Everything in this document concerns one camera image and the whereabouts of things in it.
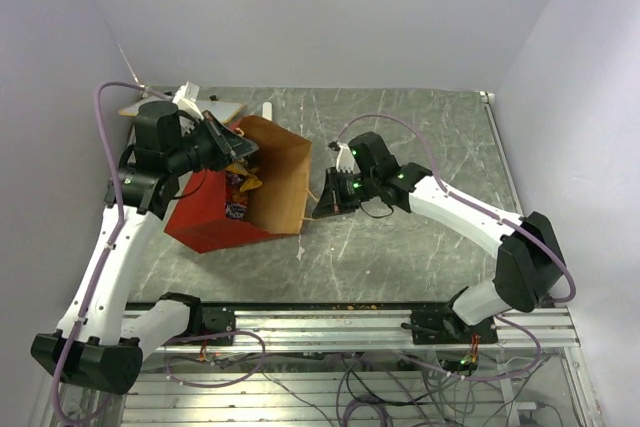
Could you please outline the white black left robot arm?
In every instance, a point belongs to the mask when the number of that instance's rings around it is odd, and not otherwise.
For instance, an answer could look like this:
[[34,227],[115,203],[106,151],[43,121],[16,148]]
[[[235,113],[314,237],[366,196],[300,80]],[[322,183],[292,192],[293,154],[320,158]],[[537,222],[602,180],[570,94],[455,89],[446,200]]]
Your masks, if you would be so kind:
[[124,318],[135,263],[176,200],[181,176],[221,172],[257,144],[184,102],[143,104],[134,141],[120,157],[105,196],[101,231],[71,305],[51,334],[36,335],[32,357],[56,380],[123,395],[143,362],[172,338],[203,334],[202,302],[167,293],[132,321]]

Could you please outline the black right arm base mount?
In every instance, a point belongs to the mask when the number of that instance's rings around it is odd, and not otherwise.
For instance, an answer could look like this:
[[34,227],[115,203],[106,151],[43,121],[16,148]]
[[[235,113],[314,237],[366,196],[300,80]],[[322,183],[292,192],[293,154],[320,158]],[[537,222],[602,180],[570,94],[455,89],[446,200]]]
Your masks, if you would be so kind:
[[464,324],[445,303],[415,304],[408,321],[400,324],[411,333],[414,345],[496,344],[498,335],[493,318],[489,317],[475,326]]

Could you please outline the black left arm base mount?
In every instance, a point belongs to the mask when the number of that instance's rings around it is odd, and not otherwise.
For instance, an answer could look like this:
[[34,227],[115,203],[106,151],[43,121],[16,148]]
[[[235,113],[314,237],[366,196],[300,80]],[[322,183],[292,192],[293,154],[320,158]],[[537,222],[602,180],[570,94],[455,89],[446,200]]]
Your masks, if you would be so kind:
[[228,333],[235,328],[235,312],[229,307],[199,304],[190,308],[186,330],[171,338],[166,344],[193,344],[196,340],[192,340],[192,337],[201,337],[201,342],[207,342],[208,345],[231,346],[233,337]]

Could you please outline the red brown paper bag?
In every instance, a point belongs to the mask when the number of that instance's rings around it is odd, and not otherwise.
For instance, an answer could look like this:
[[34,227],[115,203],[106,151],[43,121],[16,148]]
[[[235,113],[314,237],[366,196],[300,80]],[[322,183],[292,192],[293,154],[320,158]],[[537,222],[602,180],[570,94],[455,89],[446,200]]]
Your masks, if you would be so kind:
[[232,220],[225,215],[225,171],[191,175],[164,232],[197,253],[297,235],[305,219],[311,142],[255,115],[233,127],[259,146],[250,163],[263,185],[246,192],[244,219]]

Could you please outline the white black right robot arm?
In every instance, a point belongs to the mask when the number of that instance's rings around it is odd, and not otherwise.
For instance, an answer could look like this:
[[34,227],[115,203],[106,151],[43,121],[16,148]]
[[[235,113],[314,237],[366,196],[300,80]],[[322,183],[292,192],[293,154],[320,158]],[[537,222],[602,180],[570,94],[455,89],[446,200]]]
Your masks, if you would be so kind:
[[448,340],[465,341],[476,325],[496,314],[533,311],[563,276],[566,266],[546,216],[492,207],[420,164],[401,165],[374,132],[329,147],[337,153],[336,163],[325,172],[313,219],[350,214],[379,199],[391,210],[444,225],[495,260],[493,278],[462,289],[445,304],[440,327]]

